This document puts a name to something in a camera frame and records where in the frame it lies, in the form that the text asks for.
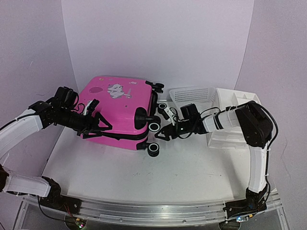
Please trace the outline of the pink cartoon suitcase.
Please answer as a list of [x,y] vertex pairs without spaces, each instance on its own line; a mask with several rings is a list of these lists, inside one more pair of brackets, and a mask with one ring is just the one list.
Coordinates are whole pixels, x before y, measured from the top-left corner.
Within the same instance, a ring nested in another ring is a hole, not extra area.
[[158,94],[163,93],[162,83],[153,83],[144,79],[128,77],[96,76],[92,78],[79,95],[85,106],[90,100],[97,99],[96,112],[113,126],[111,137],[96,137],[86,140],[107,146],[128,149],[147,150],[156,157],[160,147],[148,142],[150,132],[161,128],[161,119],[157,116]]

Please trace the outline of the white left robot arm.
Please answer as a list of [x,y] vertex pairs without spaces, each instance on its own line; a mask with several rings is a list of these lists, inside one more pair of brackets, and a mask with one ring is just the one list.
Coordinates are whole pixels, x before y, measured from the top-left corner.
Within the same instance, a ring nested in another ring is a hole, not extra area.
[[0,128],[0,191],[14,195],[45,197],[53,209],[64,205],[63,196],[52,191],[55,182],[40,176],[63,127],[82,138],[102,136],[112,125],[95,111],[93,99],[76,111],[79,95],[74,89],[58,87],[54,96],[30,105]]

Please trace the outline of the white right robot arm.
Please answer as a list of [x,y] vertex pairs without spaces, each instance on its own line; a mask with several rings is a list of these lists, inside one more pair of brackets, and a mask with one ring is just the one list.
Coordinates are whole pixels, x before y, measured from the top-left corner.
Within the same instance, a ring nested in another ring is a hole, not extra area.
[[208,134],[227,128],[239,127],[250,152],[250,176],[246,198],[229,202],[226,209],[240,214],[257,212],[268,199],[271,185],[268,181],[269,152],[278,132],[278,125],[269,111],[255,101],[229,106],[217,113],[199,113],[194,104],[181,107],[183,120],[161,128],[157,139],[189,138],[192,134]]

